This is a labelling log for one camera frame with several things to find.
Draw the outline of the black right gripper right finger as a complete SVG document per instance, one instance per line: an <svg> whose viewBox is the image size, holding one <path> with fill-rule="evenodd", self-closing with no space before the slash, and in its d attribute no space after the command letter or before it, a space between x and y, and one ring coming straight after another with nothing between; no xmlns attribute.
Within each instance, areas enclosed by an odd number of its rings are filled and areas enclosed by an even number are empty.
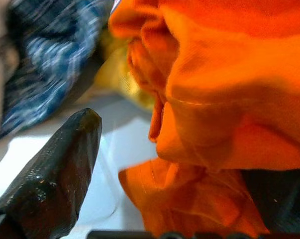
<svg viewBox="0 0 300 239"><path fill-rule="evenodd" d="M300 169L242 170L241 174L267 229L300 234Z"/></svg>

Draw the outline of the orange logo t-shirt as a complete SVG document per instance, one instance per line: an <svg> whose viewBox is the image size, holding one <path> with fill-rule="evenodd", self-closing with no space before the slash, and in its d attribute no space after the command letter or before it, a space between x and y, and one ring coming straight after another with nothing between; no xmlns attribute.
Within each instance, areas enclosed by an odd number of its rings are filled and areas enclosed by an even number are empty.
<svg viewBox="0 0 300 239"><path fill-rule="evenodd" d="M241 171L300 169L300 0L116 0L108 26L155 98L158 156L118 175L145 229L269 233Z"/></svg>

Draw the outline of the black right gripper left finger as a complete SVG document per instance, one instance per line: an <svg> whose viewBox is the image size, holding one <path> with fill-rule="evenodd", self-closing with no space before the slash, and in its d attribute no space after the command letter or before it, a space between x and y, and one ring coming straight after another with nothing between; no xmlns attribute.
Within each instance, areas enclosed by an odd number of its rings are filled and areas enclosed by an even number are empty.
<svg viewBox="0 0 300 239"><path fill-rule="evenodd" d="M0 196L0 239L60 239L76 224L96 163L102 119L71 115Z"/></svg>

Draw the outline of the yellow garment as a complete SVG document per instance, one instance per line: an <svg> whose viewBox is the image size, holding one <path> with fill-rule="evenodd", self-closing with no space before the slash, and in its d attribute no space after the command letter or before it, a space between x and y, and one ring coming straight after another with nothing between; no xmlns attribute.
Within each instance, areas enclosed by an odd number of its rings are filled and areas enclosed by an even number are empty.
<svg viewBox="0 0 300 239"><path fill-rule="evenodd" d="M154 98L134 80L127 64L128 41L112 36L108 29L100 35L100 54L103 64L94 78L98 92L117 93L139 108L151 112Z"/></svg>

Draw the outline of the dark blue plaid garment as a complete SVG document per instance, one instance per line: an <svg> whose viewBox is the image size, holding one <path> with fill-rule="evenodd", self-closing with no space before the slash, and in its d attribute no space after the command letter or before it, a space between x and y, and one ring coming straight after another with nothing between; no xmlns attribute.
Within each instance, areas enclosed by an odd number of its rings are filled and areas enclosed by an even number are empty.
<svg viewBox="0 0 300 239"><path fill-rule="evenodd" d="M49 118L72 90L113 0L0 0L0 37L18 51L4 87L0 140Z"/></svg>

